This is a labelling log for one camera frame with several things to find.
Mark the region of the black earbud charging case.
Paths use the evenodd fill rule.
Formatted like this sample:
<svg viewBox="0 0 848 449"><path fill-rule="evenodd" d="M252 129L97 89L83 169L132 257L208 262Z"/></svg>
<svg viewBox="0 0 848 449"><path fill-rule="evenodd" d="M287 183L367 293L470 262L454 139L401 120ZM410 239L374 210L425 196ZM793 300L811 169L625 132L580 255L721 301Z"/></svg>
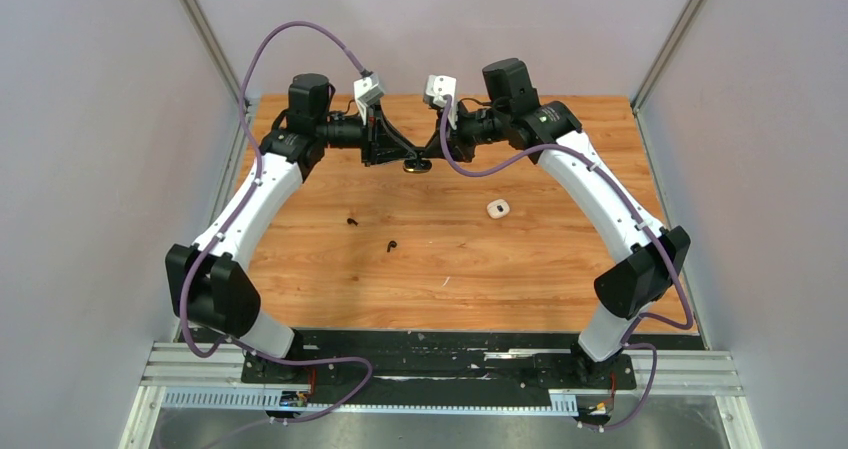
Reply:
<svg viewBox="0 0 848 449"><path fill-rule="evenodd" d="M403 170L409 174L425 174L432 169L432 162L427 159L415 158L403 161Z"/></svg>

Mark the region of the white earbud charging case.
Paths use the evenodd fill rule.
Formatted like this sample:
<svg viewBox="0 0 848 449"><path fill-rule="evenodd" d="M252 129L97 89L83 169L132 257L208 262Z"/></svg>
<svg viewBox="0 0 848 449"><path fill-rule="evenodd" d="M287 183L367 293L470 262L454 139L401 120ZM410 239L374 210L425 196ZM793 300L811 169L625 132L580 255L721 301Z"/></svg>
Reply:
<svg viewBox="0 0 848 449"><path fill-rule="evenodd" d="M486 206L486 212L491 219L497 220L507 216L510 213L510 205L504 199L496 199L491 201Z"/></svg>

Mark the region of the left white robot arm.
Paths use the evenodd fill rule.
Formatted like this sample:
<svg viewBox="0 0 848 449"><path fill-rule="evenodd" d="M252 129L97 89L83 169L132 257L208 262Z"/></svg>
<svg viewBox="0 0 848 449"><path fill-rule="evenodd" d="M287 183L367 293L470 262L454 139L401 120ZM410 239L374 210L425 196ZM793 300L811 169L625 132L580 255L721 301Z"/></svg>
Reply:
<svg viewBox="0 0 848 449"><path fill-rule="evenodd" d="M262 308L248 266L282 205L303 185L328 148L361 150L368 165L403 160L413 149L382 120L385 91L370 71L353 83L353 116L330 108L335 88L321 74L293 78L288 107L258 145L251 169L218 218L188 245L165 257L172 307L181 323L229 336L269 355L268 369L283 382L298 380L306 355L297 332Z"/></svg>

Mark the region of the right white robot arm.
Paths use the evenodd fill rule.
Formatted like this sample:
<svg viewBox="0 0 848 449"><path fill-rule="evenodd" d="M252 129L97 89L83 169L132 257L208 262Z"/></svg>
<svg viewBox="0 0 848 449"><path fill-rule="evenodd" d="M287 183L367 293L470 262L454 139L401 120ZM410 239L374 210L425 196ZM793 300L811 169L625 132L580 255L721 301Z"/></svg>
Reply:
<svg viewBox="0 0 848 449"><path fill-rule="evenodd" d="M571 372L584 386L596 386L611 372L610 359L627 344L650 307L669 288L683 291L680 273L691 239L681 227L668 228L628 192L598 155L581 122L561 101L543 103L526 64L508 58L482 70L489 97L476 112L462 108L457 81L428 77L423 100L439 115L428 144L458 173L480 144L506 141L517 155L488 170L486 177L523 158L553 177L583 211L614 265L594 281L599 301L578 337Z"/></svg>

